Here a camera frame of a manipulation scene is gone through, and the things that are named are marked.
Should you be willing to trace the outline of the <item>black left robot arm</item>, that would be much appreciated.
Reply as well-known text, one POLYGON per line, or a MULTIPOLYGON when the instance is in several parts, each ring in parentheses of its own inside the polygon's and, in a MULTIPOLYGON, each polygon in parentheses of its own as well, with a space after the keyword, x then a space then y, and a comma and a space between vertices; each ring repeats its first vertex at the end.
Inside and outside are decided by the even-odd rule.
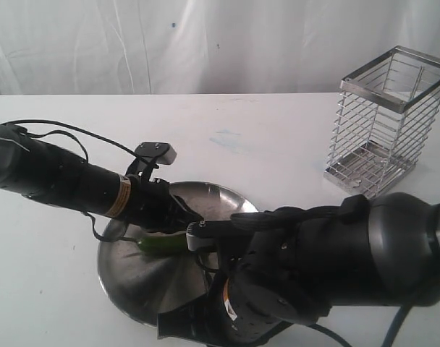
POLYGON ((0 124, 0 189, 35 202, 95 213, 171 234, 202 220, 162 179, 151 180, 159 155, 140 153, 125 174, 39 140, 13 124, 0 124))

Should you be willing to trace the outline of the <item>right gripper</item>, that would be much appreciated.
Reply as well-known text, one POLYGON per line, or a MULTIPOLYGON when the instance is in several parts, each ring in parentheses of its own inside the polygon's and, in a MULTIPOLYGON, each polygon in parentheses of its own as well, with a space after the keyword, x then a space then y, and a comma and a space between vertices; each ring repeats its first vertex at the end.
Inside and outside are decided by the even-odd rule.
POLYGON ((264 267, 218 270, 204 299, 157 316, 157 338, 211 342, 216 346, 262 346, 289 327, 276 316, 282 272, 264 267))

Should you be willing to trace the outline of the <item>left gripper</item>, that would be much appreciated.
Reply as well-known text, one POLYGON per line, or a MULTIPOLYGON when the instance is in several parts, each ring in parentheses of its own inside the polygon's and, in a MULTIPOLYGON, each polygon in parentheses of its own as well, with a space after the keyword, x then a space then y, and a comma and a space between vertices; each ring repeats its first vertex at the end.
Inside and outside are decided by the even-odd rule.
POLYGON ((169 183, 157 179, 142 180, 129 176, 130 197, 122 211, 122 220, 148 231, 179 231, 204 217, 180 196, 171 196, 169 183))

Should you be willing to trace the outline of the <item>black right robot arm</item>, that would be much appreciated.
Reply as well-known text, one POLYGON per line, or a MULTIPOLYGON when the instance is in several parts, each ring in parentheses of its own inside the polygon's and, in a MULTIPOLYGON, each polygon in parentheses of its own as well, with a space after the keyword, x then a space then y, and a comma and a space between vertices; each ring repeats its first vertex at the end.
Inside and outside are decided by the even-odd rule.
POLYGON ((345 198, 199 221, 191 252, 215 252, 208 290, 160 313, 160 338, 262 346, 288 327, 316 328, 337 306, 397 307, 384 345, 413 307, 440 301, 440 204, 406 193, 345 198))

